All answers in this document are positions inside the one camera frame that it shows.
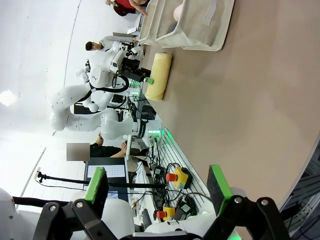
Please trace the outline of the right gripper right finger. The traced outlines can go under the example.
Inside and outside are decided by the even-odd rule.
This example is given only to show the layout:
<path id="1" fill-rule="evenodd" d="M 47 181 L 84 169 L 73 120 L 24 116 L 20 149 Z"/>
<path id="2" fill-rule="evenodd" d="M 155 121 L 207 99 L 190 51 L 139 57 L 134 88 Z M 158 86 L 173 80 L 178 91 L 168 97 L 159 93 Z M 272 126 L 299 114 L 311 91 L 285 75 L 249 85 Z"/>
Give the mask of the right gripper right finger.
<path id="1" fill-rule="evenodd" d="M 247 229 L 253 240 L 289 240 L 290 235 L 276 203 L 270 197 L 251 201 L 233 194 L 218 164 L 209 166 L 206 186 L 217 218 L 205 240 L 226 240 L 236 227 Z"/>

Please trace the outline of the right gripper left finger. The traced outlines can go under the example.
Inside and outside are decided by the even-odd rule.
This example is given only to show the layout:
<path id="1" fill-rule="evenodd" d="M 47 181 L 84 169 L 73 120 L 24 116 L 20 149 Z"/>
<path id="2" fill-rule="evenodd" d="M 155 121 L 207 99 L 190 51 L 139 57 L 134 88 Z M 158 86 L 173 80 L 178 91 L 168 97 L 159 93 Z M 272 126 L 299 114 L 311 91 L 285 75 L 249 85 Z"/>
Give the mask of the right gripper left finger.
<path id="1" fill-rule="evenodd" d="M 106 170 L 97 167 L 83 198 L 62 206 L 46 203 L 40 213 L 34 240 L 70 240 L 74 232 L 84 231 L 90 240 L 116 240 L 117 237 L 102 221 L 109 192 Z"/>

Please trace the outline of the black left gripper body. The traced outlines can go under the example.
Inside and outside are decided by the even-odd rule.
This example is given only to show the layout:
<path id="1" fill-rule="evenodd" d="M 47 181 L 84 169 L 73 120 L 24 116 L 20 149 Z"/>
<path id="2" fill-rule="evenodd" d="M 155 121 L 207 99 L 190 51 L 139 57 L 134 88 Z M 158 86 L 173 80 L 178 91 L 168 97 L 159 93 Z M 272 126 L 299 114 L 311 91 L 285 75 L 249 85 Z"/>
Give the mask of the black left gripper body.
<path id="1" fill-rule="evenodd" d="M 139 68 L 140 61 L 124 58 L 121 66 L 121 75 L 127 78 L 145 77 L 145 73 Z"/>

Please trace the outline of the hoodie person right hand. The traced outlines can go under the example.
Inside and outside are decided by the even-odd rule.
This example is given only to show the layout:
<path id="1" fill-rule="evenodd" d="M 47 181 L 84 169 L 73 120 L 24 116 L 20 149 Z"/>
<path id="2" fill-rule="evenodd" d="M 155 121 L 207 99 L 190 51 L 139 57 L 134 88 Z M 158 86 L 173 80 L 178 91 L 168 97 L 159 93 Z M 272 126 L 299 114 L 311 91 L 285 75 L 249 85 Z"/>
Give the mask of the hoodie person right hand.
<path id="1" fill-rule="evenodd" d="M 133 6 L 136 10 L 142 13 L 145 16 L 148 16 L 146 10 L 142 7 L 142 5 L 146 4 L 147 0 L 129 0 L 131 6 Z"/>

